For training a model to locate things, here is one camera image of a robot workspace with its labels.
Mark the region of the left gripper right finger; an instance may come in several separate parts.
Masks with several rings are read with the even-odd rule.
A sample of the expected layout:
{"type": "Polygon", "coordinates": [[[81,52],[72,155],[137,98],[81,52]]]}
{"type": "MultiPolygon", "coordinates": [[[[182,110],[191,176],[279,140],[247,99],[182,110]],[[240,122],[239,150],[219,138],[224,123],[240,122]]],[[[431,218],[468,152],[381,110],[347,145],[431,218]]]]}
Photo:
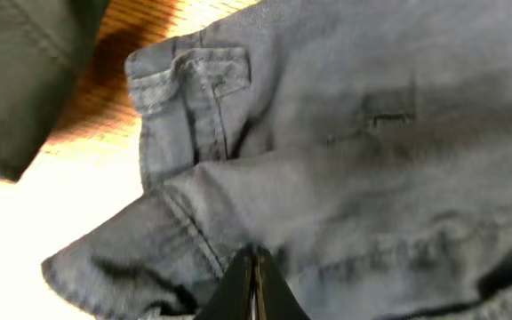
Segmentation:
{"type": "Polygon", "coordinates": [[[255,249],[255,306],[258,320],[309,320],[267,249],[255,249]]]}

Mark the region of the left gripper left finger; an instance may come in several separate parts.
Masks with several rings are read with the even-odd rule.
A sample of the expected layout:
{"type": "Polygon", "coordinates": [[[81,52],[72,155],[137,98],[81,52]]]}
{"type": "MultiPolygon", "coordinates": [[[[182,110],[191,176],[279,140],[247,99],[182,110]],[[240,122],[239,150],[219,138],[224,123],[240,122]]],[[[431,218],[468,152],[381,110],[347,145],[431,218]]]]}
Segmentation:
{"type": "Polygon", "coordinates": [[[195,320],[248,320],[252,312],[253,251],[237,252],[219,286],[195,320]]]}

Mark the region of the dark navy blue shorts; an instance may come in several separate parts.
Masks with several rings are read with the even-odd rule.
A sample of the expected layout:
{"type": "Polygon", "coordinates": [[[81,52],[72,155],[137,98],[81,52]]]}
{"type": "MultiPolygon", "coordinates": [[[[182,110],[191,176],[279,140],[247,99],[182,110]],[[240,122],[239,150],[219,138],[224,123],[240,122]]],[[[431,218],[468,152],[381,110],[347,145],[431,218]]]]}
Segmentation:
{"type": "Polygon", "coordinates": [[[512,0],[262,1],[125,73],[144,193],[63,299],[192,316],[251,244],[314,319],[512,319],[512,0]]]}

